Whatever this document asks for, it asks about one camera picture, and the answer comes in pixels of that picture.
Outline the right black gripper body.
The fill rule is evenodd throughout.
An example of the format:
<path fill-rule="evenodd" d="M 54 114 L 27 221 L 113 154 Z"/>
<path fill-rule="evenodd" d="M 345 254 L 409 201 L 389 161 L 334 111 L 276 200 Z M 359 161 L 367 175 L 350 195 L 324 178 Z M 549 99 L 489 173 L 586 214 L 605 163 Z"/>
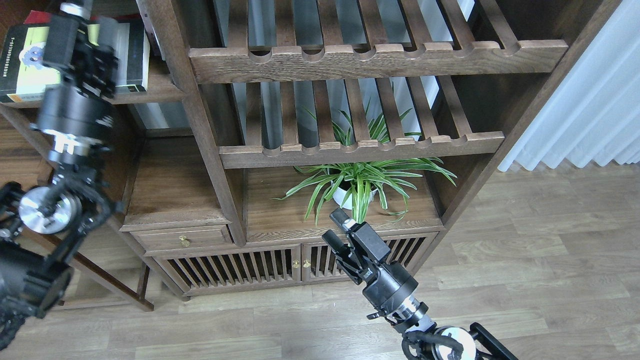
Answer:
<path fill-rule="evenodd" d="M 398 262 L 389 264 L 386 255 L 336 252 L 336 262 L 354 283 L 366 282 L 362 294 L 375 309 L 368 318 L 411 318 L 419 303 L 413 296 L 418 281 Z"/>

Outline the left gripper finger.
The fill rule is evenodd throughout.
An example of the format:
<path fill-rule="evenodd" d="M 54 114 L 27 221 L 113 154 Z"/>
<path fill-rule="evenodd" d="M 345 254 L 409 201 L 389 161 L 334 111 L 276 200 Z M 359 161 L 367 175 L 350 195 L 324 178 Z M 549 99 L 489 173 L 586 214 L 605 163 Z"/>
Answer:
<path fill-rule="evenodd" d="M 99 16 L 98 25 L 96 54 L 104 63 L 113 63 L 115 46 L 118 43 L 119 23 L 114 18 Z"/>

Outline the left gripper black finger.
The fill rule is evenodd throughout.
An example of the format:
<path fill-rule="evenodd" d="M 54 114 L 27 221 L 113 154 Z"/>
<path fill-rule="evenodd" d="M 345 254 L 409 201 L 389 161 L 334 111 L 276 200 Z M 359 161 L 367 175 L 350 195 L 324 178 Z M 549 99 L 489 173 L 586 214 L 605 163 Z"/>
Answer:
<path fill-rule="evenodd" d="M 52 14 L 42 55 L 42 64 L 58 71 L 79 71 L 90 54 L 88 23 L 93 0 L 63 0 L 60 12 Z"/>

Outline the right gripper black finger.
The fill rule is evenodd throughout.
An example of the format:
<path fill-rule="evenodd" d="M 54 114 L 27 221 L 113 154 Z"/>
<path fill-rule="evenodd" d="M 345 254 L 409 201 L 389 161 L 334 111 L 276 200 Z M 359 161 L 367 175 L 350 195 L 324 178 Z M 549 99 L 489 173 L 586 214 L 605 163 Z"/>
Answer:
<path fill-rule="evenodd" d="M 370 224 L 357 223 L 341 208 L 330 213 L 330 219 L 345 232 L 355 253 L 355 265 L 386 264 L 391 249 Z"/>

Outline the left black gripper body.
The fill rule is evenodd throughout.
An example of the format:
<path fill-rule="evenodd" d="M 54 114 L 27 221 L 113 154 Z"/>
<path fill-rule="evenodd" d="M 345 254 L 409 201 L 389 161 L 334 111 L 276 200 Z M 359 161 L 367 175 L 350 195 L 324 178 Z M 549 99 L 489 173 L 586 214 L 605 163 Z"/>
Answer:
<path fill-rule="evenodd" d="M 60 72 L 59 84 L 46 89 L 35 128 L 53 137 L 47 157 L 58 164 L 101 166 L 114 127 L 114 74 L 118 58 L 112 45 L 48 45 L 43 64 Z"/>

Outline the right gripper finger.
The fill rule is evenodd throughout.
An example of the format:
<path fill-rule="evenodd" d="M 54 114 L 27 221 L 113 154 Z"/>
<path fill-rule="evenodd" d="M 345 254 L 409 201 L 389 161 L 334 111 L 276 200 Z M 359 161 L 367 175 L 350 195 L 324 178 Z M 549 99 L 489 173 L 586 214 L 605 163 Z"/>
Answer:
<path fill-rule="evenodd" d="M 327 230 L 322 239 L 329 245 L 334 254 L 336 264 L 350 278 L 355 278 L 355 252 L 348 244 L 343 243 L 333 230 Z"/>

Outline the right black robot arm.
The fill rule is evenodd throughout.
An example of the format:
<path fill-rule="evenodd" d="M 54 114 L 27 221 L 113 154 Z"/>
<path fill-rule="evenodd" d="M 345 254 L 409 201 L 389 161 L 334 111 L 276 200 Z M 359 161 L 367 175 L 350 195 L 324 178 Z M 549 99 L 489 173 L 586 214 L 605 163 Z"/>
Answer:
<path fill-rule="evenodd" d="M 339 267 L 355 284 L 364 282 L 364 297 L 375 312 L 402 335 L 401 348 L 409 360 L 514 360 L 512 354 L 477 322 L 468 329 L 438 326 L 428 316 L 428 306 L 414 292 L 418 281 L 400 264 L 388 262 L 390 248 L 366 222 L 357 223 L 341 208 L 330 219 L 346 234 L 345 244 L 332 230 L 323 234 Z"/>

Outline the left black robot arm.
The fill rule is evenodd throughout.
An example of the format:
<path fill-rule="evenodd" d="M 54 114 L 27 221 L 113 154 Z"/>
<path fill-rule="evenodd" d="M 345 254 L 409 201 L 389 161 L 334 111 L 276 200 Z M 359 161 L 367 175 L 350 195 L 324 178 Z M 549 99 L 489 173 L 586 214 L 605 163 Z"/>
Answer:
<path fill-rule="evenodd" d="M 98 19 L 89 37 L 91 0 L 67 0 L 48 23 L 42 64 L 61 80 L 45 91 L 34 129 L 53 137 L 52 182 L 1 189 L 1 348 L 27 318 L 43 319 L 62 300 L 73 277 L 70 263 L 87 235 L 118 208 L 103 191 L 102 154 L 110 150 L 119 60 L 119 23 Z"/>

